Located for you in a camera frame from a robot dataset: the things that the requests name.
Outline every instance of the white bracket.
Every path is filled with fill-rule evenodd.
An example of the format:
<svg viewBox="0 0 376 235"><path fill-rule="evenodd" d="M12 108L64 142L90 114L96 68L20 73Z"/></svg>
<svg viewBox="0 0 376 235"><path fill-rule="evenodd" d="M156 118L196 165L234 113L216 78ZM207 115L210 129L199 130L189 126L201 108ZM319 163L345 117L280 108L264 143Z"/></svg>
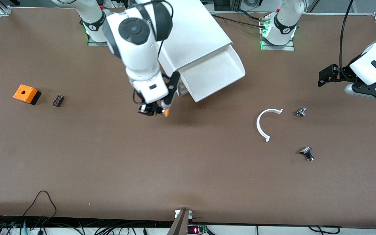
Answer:
<svg viewBox="0 0 376 235"><path fill-rule="evenodd" d="M276 113L276 114L280 115L280 114L282 113L282 111L283 111L283 109L281 109L281 110L267 109L267 110L263 111L263 112L259 115L258 119L256 120L256 127L258 128L259 133L260 133L263 137L265 137L265 139L266 139L265 141L266 141L266 142L269 141L270 136L267 135L267 134L265 134L264 131L262 131L261 123L260 123L262 115L263 115L264 113Z"/></svg>
<svg viewBox="0 0 376 235"><path fill-rule="evenodd" d="M175 219L176 217L178 217L179 212L181 212L181 210L175 210ZM188 213L189 213L188 219L192 220L192 210L188 211Z"/></svg>

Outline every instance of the black terminal block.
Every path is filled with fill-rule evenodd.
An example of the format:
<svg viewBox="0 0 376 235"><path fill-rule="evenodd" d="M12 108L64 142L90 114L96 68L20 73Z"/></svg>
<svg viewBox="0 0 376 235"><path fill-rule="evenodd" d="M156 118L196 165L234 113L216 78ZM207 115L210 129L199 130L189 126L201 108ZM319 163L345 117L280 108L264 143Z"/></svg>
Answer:
<svg viewBox="0 0 376 235"><path fill-rule="evenodd" d="M64 98L65 97L63 95L58 95L58 97L56 98L56 100L53 101L53 106L60 107L60 105L62 104Z"/></svg>

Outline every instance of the black cable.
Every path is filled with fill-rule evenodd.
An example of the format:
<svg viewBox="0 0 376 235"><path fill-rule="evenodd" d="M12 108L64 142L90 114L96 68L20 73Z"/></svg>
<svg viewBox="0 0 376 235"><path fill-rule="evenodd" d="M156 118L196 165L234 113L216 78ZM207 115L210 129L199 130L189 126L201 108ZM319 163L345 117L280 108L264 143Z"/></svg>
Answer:
<svg viewBox="0 0 376 235"><path fill-rule="evenodd" d="M134 232L134 235L136 235L136 231L134 230L133 225L132 225L132 230L133 230L133 232Z"/></svg>
<svg viewBox="0 0 376 235"><path fill-rule="evenodd" d="M207 233L208 233L209 235L215 235L212 231L210 231L209 228L207 228Z"/></svg>
<svg viewBox="0 0 376 235"><path fill-rule="evenodd" d="M343 18L342 31L340 31L339 67L340 67L340 72L342 73L344 78L347 76L343 72L343 66L342 66L343 32L345 31L346 19L348 18L349 11L351 10L352 3L353 3L353 0L349 2L349 6L348 6L348 9L346 10L345 18Z"/></svg>
<svg viewBox="0 0 376 235"><path fill-rule="evenodd" d="M135 95L136 95L136 89L133 89L133 103L135 104L146 104L146 102L142 101L142 102L137 102L136 99L135 99Z"/></svg>
<svg viewBox="0 0 376 235"><path fill-rule="evenodd" d="M34 203L36 202L36 200L37 200L39 194L42 193L42 192L44 192L45 194L47 194L47 197L49 198L50 203L52 204L53 208L55 209L55 212L53 213L53 215L52 215L51 217L48 217L45 221L43 221L43 223L40 225L40 230L42 229L44 223L46 223L46 221L48 221L49 219L51 219L51 218L52 218L53 216L55 216L56 213L57 213L57 208L56 208L55 204L53 203L52 198L50 197L50 194L49 194L46 190L41 190L40 192L38 192L37 195L36 195L36 197L34 198L33 203L32 203L32 204L27 208L27 210L25 210L25 212L23 213L23 217L24 217L25 214L27 213L27 211L30 210L30 208L31 208L31 207L34 205Z"/></svg>
<svg viewBox="0 0 376 235"><path fill-rule="evenodd" d="M127 229L127 235L129 235L129 234L130 234L130 229L127 228L127 227L126 227L126 229Z"/></svg>
<svg viewBox="0 0 376 235"><path fill-rule="evenodd" d="M77 218L77 220L78 220L79 226L80 226L81 229L82 229L82 232L84 233L84 235L86 235L86 234L85 234L84 227L82 226L82 223L81 223L82 219L81 219L81 218Z"/></svg>
<svg viewBox="0 0 376 235"><path fill-rule="evenodd" d="M318 230L316 229L313 229L311 226L308 226L309 229L311 229L313 232L319 232L321 233L321 235L324 235L325 233L326 234L332 234L332 235L335 235L335 234L338 234L340 232L340 227L337 226L337 232L326 232L326 231L323 231L320 226L316 226L318 228Z"/></svg>
<svg viewBox="0 0 376 235"><path fill-rule="evenodd" d="M160 53L161 53L161 49L162 49L163 42L164 42L164 40L161 42L161 46L159 47L158 57L159 57L159 55L160 55Z"/></svg>
<svg viewBox="0 0 376 235"><path fill-rule="evenodd" d="M82 225L82 227L87 227L87 226L90 226L90 225L93 225L93 224L99 224L100 225L100 227L104 227L105 225L107 225L107 224L105 224L105 225L101 225L100 223L101 222L103 222L103 221L110 221L111 219L108 219L108 220L100 220L100 221L96 221L96 222L92 222L92 223L89 223L89 224L85 224L85 225ZM47 222L46 224L54 224L54 225L56 225L56 226L58 226L59 227L59 224L60 223L51 223L51 222ZM81 226L76 226L76 227L74 227L74 226L69 226L68 228L80 228Z"/></svg>
<svg viewBox="0 0 376 235"><path fill-rule="evenodd" d="M44 231L44 234L47 235L47 231L46 231L46 227L45 226L43 226L43 231Z"/></svg>
<svg viewBox="0 0 376 235"><path fill-rule="evenodd" d="M85 235L84 228L82 228L82 231L83 231L83 233L82 233L82 232L79 231L77 228L72 227L72 226L70 226L70 225L68 225L68 224L64 224L64 223L53 223L53 225L56 225L56 226L58 226L58 227L62 227L62 228L72 228L72 229L74 229L75 231L79 232L81 235Z"/></svg>
<svg viewBox="0 0 376 235"><path fill-rule="evenodd" d="M100 232L98 232L100 229L102 229L103 227L105 227L106 225L111 225L111 224L114 224L114 223L117 223L118 220L114 220L114 221L111 221L109 223L106 223L105 225L101 226L99 229L97 229L95 231L95 234L94 235L107 235L109 234L112 230L114 230L115 228L119 227L119 226L108 226L107 228L101 230Z"/></svg>
<svg viewBox="0 0 376 235"><path fill-rule="evenodd" d="M228 21L233 21L233 22L236 22L236 23L239 23L239 24L255 26L255 27L258 27L258 28L265 28L265 26L263 26L263 25L249 24L249 23L246 23L246 22L236 21L236 20L229 19L229 18L226 18L226 17L223 17L223 16L219 16L219 15L212 15L212 16L217 17L217 18L221 18L221 19L224 19L224 20L228 20Z"/></svg>
<svg viewBox="0 0 376 235"><path fill-rule="evenodd" d="M10 231L11 231L11 229L15 226L15 223L16 223L16 222L17 222L17 220L11 224L11 227L8 229L6 235L11 235L11 232L10 232Z"/></svg>
<svg viewBox="0 0 376 235"><path fill-rule="evenodd" d="M146 225L143 224L143 235L148 235L148 231L146 230Z"/></svg>
<svg viewBox="0 0 376 235"><path fill-rule="evenodd" d="M65 2L62 2L61 0L58 0L58 2L60 2L60 3L62 3L62 4L65 4L65 5L72 4L72 3L76 2L76 1L77 1L77 0L72 0L72 1L70 1L70 2L68 2L68 3L65 3Z"/></svg>
<svg viewBox="0 0 376 235"><path fill-rule="evenodd" d="M243 12L245 15L247 15L247 16L249 16L250 18L252 18L252 19L254 19L254 20L259 20L259 18L256 18L256 17L254 17L254 16L252 16L251 14L249 14L247 11L245 11L245 10L242 10L242 9L239 9L239 10L237 10L237 11L240 11L240 12Z"/></svg>
<svg viewBox="0 0 376 235"><path fill-rule="evenodd" d="M95 232L94 235L108 235L110 232L114 233L114 229L117 229L117 228L122 229L123 227L127 228L126 226L139 224L139 223L146 223L146 221L136 221L136 222L119 224L119 225L115 225L115 226L109 226L108 228L105 228L105 229L101 230L100 232L98 232L102 228L102 227L100 227L99 229L97 229L97 231Z"/></svg>
<svg viewBox="0 0 376 235"><path fill-rule="evenodd" d="M30 231L33 231L36 227L37 227L37 224L40 222L40 220L43 218L43 215L41 215L40 217L39 217L39 220L37 220L37 222L34 224L34 226L31 226L30 228L29 228L29 230Z"/></svg>

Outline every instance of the green cable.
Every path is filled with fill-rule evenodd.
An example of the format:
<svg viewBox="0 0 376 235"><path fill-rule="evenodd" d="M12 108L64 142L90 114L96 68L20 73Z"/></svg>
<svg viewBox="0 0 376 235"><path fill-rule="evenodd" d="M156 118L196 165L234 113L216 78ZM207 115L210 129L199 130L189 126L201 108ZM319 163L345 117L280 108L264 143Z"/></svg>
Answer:
<svg viewBox="0 0 376 235"><path fill-rule="evenodd" d="M23 228L24 228L24 233L25 233L25 235L28 235L27 228L26 228L26 226L25 226L25 220L24 220L24 223L23 223Z"/></svg>

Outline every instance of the circular joint cap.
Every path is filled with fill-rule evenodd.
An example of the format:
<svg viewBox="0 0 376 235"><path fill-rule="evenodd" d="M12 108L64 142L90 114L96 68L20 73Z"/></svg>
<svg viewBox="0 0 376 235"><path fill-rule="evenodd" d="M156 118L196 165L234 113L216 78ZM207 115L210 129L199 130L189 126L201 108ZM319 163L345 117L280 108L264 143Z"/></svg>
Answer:
<svg viewBox="0 0 376 235"><path fill-rule="evenodd" d="M118 26L118 32L124 40L136 45L147 42L150 34L148 24L139 18L127 18Z"/></svg>

